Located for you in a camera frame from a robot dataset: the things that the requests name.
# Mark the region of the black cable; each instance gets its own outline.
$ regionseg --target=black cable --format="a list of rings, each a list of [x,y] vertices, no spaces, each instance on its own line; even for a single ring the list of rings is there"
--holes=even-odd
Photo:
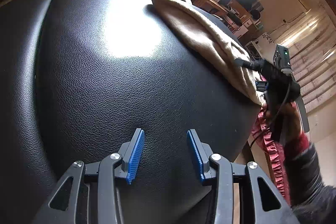
[[[225,17],[223,19],[227,22],[228,25],[230,25],[230,26],[227,26],[228,28],[232,27],[232,25],[234,24],[233,21],[232,23],[230,23]]]
[[[262,59],[261,57],[255,57],[251,52],[249,52],[250,53],[250,55],[252,55],[252,57],[254,58],[254,59]]]
[[[235,32],[237,32],[237,31],[239,31],[239,30],[240,30],[240,27],[239,27],[239,29],[235,30],[232,34],[234,34]]]
[[[278,112],[275,114],[275,116],[273,117],[273,119],[271,120],[271,122],[269,123],[268,127],[271,127],[271,124],[274,123],[275,119],[278,117],[279,113],[280,113],[280,110],[282,109],[282,107],[284,106],[284,104],[286,103],[287,101],[287,98],[288,98],[288,95],[289,95],[289,90],[290,90],[290,87],[291,87],[291,83],[288,84],[288,89],[287,89],[287,93],[286,93],[286,96],[285,98],[283,99],[282,101],[282,104],[281,106],[279,107],[278,109]],[[261,132],[250,144],[250,148],[252,147],[252,145],[255,143],[255,141],[260,137],[260,136],[263,136],[264,133]]]
[[[269,32],[268,34],[273,33],[274,31],[278,30],[279,28],[281,28],[282,26],[284,26],[287,23],[292,23],[293,21],[297,20],[302,14],[304,14],[304,12],[302,12],[301,14],[297,15],[296,17],[291,18],[289,21],[287,21],[286,23],[282,24],[281,26],[279,26],[278,28],[275,28],[274,30],[272,30],[271,32]]]

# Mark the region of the sunlight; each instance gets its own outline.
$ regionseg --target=sunlight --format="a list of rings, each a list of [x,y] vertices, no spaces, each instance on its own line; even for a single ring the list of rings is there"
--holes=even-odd
[[[116,58],[150,57],[161,44],[162,30],[144,8],[137,15],[111,1],[101,26],[104,52]]]
[[[316,25],[311,28],[312,30],[315,29],[318,25],[317,21],[318,20],[313,21],[312,23],[308,24],[305,28],[303,28],[301,31],[299,31],[297,34],[287,38],[283,43],[281,43],[281,45],[284,47],[288,47],[288,45],[291,45],[295,41],[295,39],[299,37],[300,34],[302,34],[304,31],[306,31],[308,28],[312,27],[316,23]]]
[[[331,53],[328,54],[328,56],[323,59],[320,63],[322,63],[323,61],[327,60],[330,56],[332,56],[335,53],[336,50],[333,50]]]

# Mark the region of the red fabric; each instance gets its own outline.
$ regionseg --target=red fabric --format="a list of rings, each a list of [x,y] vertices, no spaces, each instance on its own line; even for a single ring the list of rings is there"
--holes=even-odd
[[[263,134],[263,137],[258,138],[256,143],[266,154],[269,155],[269,164],[271,167],[270,174],[273,183],[280,191],[286,202],[290,205],[289,185],[284,167],[284,150],[281,144],[270,139],[271,131],[264,118],[266,108],[266,106],[261,108],[251,134],[254,138],[259,136],[259,134]]]
[[[307,136],[301,132],[300,136],[285,145],[285,156],[287,159],[293,159],[304,150],[308,149],[309,140]]]

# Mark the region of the brown blanket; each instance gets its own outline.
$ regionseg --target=brown blanket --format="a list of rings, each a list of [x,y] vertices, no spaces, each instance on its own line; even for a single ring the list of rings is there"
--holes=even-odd
[[[253,71],[235,65],[234,59],[249,61],[247,52],[215,24],[181,0],[152,0],[159,15],[182,41],[207,59],[230,84],[262,105]]]

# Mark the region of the sleeve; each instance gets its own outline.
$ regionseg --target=sleeve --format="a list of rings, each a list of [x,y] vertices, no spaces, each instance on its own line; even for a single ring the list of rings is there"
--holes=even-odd
[[[336,189],[322,182],[315,146],[310,144],[296,157],[286,158],[285,168],[292,206],[299,221],[328,223],[333,219],[332,223],[336,217]]]

